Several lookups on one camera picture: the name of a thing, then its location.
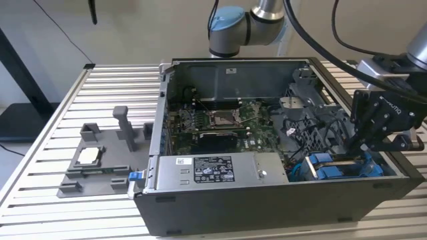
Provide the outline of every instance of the aluminum table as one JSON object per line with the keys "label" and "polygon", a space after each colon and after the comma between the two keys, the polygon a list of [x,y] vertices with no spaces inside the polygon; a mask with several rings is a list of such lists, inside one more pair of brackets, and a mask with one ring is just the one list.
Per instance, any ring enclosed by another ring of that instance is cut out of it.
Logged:
{"label": "aluminum table", "polygon": [[[362,85],[321,62],[352,95]],[[0,239],[148,240],[134,203],[125,194],[57,198],[55,193],[79,142],[82,123],[118,129],[111,118],[126,105],[131,126],[152,122],[158,91],[158,65],[95,65],[79,74],[19,165],[0,191]],[[417,130],[427,143],[427,125]],[[427,178],[427,150],[404,152]],[[358,222],[180,236],[173,239],[381,239],[427,240],[427,182],[400,200],[381,203]]]}

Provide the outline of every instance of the barcode sticker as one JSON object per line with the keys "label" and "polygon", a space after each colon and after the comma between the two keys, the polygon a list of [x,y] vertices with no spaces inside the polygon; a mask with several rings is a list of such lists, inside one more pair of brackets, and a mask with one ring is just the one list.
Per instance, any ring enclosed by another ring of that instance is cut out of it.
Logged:
{"label": "barcode sticker", "polygon": [[190,165],[192,162],[193,162],[193,159],[190,157],[176,158],[176,165]]}

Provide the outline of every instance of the motherboard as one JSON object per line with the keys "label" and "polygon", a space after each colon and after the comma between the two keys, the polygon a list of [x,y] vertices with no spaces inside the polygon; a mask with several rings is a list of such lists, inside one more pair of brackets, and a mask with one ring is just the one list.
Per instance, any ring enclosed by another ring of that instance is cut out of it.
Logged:
{"label": "motherboard", "polygon": [[168,115],[173,154],[280,152],[269,107],[256,99],[214,106],[198,100],[182,104]]}

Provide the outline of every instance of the white wall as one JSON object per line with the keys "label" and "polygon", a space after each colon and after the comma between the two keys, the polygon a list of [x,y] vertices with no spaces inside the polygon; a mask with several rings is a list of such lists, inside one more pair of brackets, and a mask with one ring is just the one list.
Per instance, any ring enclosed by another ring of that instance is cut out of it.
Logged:
{"label": "white wall", "polygon": [[[164,59],[206,57],[206,18],[213,0],[95,0],[91,25],[86,0],[37,0],[70,39],[97,64],[156,64]],[[257,0],[221,0],[249,10]],[[360,59],[333,40],[333,0],[300,0],[298,19],[314,39],[341,59]],[[361,48],[400,53],[427,21],[427,0],[341,0],[340,37]],[[31,0],[0,0],[0,27],[51,102],[58,102],[87,60]],[[318,56],[290,36],[286,56]],[[242,57],[272,57],[277,46],[241,47]],[[26,102],[0,65],[0,107]]]}
{"label": "white wall", "polygon": [[[75,45],[97,64],[157,64],[161,59],[208,57],[206,21],[213,0],[97,0],[91,25],[86,0],[37,0]],[[256,0],[221,0],[249,10]],[[0,0],[0,27],[49,101],[58,102],[85,57],[67,42],[31,0]],[[248,46],[242,57],[272,57],[277,46]],[[19,89],[7,81],[5,92]],[[26,102],[0,98],[0,106]]]}
{"label": "white wall", "polygon": [[[365,57],[341,47],[332,35],[330,13],[334,0],[301,0],[298,22],[313,39],[341,59]],[[336,11],[338,37],[348,44],[372,51],[398,54],[427,22],[427,0],[340,0]],[[286,55],[318,54],[293,34]]]}

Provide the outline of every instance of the cable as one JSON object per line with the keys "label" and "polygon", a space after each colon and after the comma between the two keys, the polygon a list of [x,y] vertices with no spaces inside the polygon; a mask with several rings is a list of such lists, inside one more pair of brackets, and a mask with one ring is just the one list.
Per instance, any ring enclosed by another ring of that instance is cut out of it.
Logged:
{"label": "cable", "polygon": [[0,148],[2,148],[3,150],[6,150],[7,152],[10,152],[10,153],[13,153],[13,154],[17,154],[17,155],[19,155],[19,156],[25,156],[23,154],[21,154],[19,152],[15,152],[15,151],[11,151],[10,149],[6,149],[6,147],[5,146],[2,146],[1,144],[0,144]]}
{"label": "cable", "polygon": [[338,34],[336,32],[336,8],[338,6],[338,2],[340,0],[334,0],[333,3],[333,7],[332,7],[332,18],[330,18],[330,26],[332,26],[332,34],[333,34],[333,38],[336,40],[336,42],[345,48],[362,53],[362,54],[370,54],[370,55],[386,55],[385,53],[377,52],[377,51],[369,51],[369,50],[364,50],[361,48],[357,48],[354,46],[350,46],[349,44],[346,44],[345,42],[342,42],[342,40],[338,37]]}
{"label": "cable", "polygon": [[377,80],[376,78],[370,77],[369,75],[364,74],[362,72],[353,69],[349,65],[346,65],[341,60],[338,60],[324,48],[320,46],[320,44],[314,41],[314,39],[309,36],[309,34],[305,32],[302,26],[300,25],[297,18],[293,13],[290,0],[282,0],[284,4],[284,10],[286,14],[288,21],[290,22],[294,31],[297,32],[298,36],[304,39],[304,41],[308,43],[308,45],[313,48],[313,50],[336,66],[338,67],[344,72],[346,72],[349,75],[356,77],[357,79],[365,81],[368,84],[374,85],[376,87],[381,88],[385,91],[393,92],[401,97],[408,98],[409,100],[418,102],[421,104],[427,104],[427,98],[412,94],[406,92],[405,90],[401,90],[400,88],[396,88],[386,84],[385,82]]}
{"label": "cable", "polygon": [[213,6],[212,6],[212,10],[210,10],[210,14],[208,16],[208,20],[206,20],[206,39],[210,38],[212,22],[213,22],[213,17],[214,17],[214,14],[216,14],[216,9],[218,8],[218,3],[220,3],[220,0],[214,0]]}
{"label": "cable", "polygon": [[46,15],[46,17],[51,20],[51,22],[54,23],[54,25],[57,26],[58,30],[61,31],[61,33],[65,35],[65,37],[67,38],[67,41],[70,42],[70,44],[78,49],[79,53],[85,56],[86,60],[90,62],[90,64],[93,63],[90,58],[87,57],[87,55],[82,52],[82,50],[77,47],[77,45],[73,43],[73,41],[70,40],[69,36],[66,35],[66,33],[63,32],[62,28],[59,27],[59,25],[55,23],[55,21],[53,20],[53,18],[49,16],[49,14],[46,13],[46,11],[43,10],[43,8],[39,6],[38,2],[35,0],[31,0],[34,2],[34,4],[37,4],[38,8],[41,9],[41,11],[43,12],[43,14]]}

